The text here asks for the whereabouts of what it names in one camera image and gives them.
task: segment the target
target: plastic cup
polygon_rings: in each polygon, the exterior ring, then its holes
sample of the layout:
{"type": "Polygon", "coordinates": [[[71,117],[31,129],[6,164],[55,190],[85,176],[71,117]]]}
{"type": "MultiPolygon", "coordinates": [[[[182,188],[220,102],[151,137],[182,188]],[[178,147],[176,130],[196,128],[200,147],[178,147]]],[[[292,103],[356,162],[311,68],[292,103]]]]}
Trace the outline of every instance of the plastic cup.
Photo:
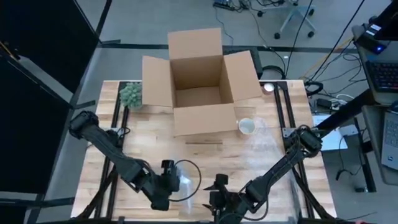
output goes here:
{"type": "Polygon", "coordinates": [[[252,134],[256,130],[256,125],[252,119],[243,118],[239,121],[238,128],[243,134],[252,134]]]}

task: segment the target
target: succulent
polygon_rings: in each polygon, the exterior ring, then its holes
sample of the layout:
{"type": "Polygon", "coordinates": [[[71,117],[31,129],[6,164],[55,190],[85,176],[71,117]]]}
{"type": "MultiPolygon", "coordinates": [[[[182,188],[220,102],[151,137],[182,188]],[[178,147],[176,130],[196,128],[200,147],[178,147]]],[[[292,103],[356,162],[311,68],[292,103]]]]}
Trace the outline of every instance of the succulent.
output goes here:
{"type": "Polygon", "coordinates": [[[136,110],[142,107],[142,85],[138,82],[127,83],[120,91],[120,102],[129,109],[136,110]]]}

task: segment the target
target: cardboard box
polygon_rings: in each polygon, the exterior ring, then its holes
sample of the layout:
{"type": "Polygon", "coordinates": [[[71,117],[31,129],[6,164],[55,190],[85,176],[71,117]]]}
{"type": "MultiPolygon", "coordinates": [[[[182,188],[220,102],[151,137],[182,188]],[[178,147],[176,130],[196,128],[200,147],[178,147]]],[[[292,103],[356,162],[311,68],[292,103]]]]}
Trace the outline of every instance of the cardboard box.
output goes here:
{"type": "Polygon", "coordinates": [[[169,33],[169,58],[142,59],[142,102],[174,109],[175,135],[238,128],[234,102],[261,96],[250,52],[223,56],[221,29],[169,33]]]}

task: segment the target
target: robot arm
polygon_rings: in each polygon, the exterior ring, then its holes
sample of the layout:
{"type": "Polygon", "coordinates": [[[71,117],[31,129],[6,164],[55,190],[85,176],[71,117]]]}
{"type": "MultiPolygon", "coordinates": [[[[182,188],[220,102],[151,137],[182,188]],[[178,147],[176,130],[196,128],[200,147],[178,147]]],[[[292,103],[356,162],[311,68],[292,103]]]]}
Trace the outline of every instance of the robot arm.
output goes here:
{"type": "Polygon", "coordinates": [[[256,213],[267,202],[271,187],[281,177],[300,161],[316,156],[322,148],[322,140],[308,126],[297,128],[285,141],[289,146],[286,155],[263,176],[250,180],[238,193],[226,189],[227,175],[216,175],[214,185],[205,189],[216,190],[210,192],[210,205],[205,205],[213,212],[215,223],[238,224],[247,211],[256,213]]]}
{"type": "Polygon", "coordinates": [[[169,209],[169,197],[172,192],[178,192],[180,187],[174,161],[162,161],[164,172],[156,175],[146,161],[124,155],[112,143],[108,133],[98,126],[98,117],[89,111],[83,111],[71,120],[69,132],[73,137],[93,143],[113,162],[116,172],[128,186],[137,193],[141,190],[145,194],[151,201],[152,209],[169,209]]]}

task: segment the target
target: concrete floor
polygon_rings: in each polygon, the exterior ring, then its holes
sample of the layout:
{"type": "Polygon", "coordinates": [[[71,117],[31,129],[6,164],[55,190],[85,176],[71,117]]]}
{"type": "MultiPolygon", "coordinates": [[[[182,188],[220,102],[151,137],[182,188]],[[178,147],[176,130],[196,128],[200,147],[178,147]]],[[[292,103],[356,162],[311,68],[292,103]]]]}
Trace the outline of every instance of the concrete floor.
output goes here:
{"type": "MultiPolygon", "coordinates": [[[[167,33],[174,30],[200,29],[207,27],[220,27],[221,24],[215,19],[215,10],[211,7],[211,0],[114,0],[106,19],[101,40],[121,39],[126,44],[166,44],[167,33]]],[[[260,9],[253,1],[253,7],[260,9]]],[[[83,12],[93,27],[97,26],[105,0],[79,0],[83,12]]],[[[309,1],[300,1],[300,4],[308,4],[309,1]]],[[[356,10],[360,0],[334,0],[314,1],[317,6],[311,21],[316,25],[317,32],[311,39],[307,37],[309,28],[303,26],[298,37],[297,47],[332,47],[344,26],[356,10]]],[[[389,3],[389,0],[365,1],[362,9],[355,17],[352,25],[366,22],[375,14],[379,14],[389,3]]],[[[282,33],[280,40],[274,40],[274,33],[279,30],[286,14],[267,12],[262,18],[257,18],[261,34],[271,46],[291,47],[300,19],[294,18],[282,33]]],[[[218,10],[218,17],[225,23],[228,34],[233,36],[234,45],[263,45],[264,41],[258,36],[256,23],[250,13],[242,13],[218,10]]],[[[351,36],[351,29],[345,33],[342,40],[351,36]]],[[[231,39],[223,35],[223,43],[231,44],[231,39]]],[[[282,57],[289,56],[288,52],[279,52],[282,57]]],[[[141,58],[143,55],[167,58],[167,50],[135,50],[135,49],[96,49],[88,70],[79,102],[97,100],[99,97],[103,80],[139,80],[141,79],[141,58]]],[[[288,78],[296,79],[303,75],[324,53],[293,53],[290,61],[290,72],[288,78]]],[[[281,61],[271,52],[260,52],[262,65],[282,66],[281,61]]],[[[58,83],[51,81],[48,75],[41,72],[28,60],[24,65],[33,71],[39,78],[56,89],[64,98],[69,99],[70,93],[58,83]]],[[[323,78],[335,77],[348,69],[357,66],[355,61],[337,60],[331,64],[323,74],[323,78]]],[[[348,79],[355,71],[346,76],[325,82],[325,89],[337,91],[348,83],[348,79]]],[[[278,79],[278,74],[266,72],[263,79],[278,79]]],[[[358,79],[364,78],[361,72],[358,79]]],[[[368,87],[366,82],[357,83],[347,88],[342,93],[356,96],[368,87]]],[[[349,149],[343,151],[346,167],[356,170],[358,161],[358,142],[355,139],[348,140],[349,149]]],[[[84,141],[78,141],[67,136],[61,151],[58,164],[55,168],[54,177],[50,185],[47,198],[73,197],[76,193],[77,184],[85,154],[84,141]]],[[[397,187],[391,187],[382,183],[379,168],[372,153],[369,154],[374,179],[376,181],[377,193],[355,193],[354,186],[364,184],[362,172],[353,178],[343,176],[339,182],[335,175],[340,168],[338,153],[323,153],[326,172],[328,174],[331,192],[335,203],[337,214],[340,218],[353,218],[371,212],[376,212],[364,220],[374,223],[396,223],[396,208],[398,195],[391,194],[397,187]]],[[[72,206],[43,209],[39,221],[66,220],[70,217],[72,206]]]]}

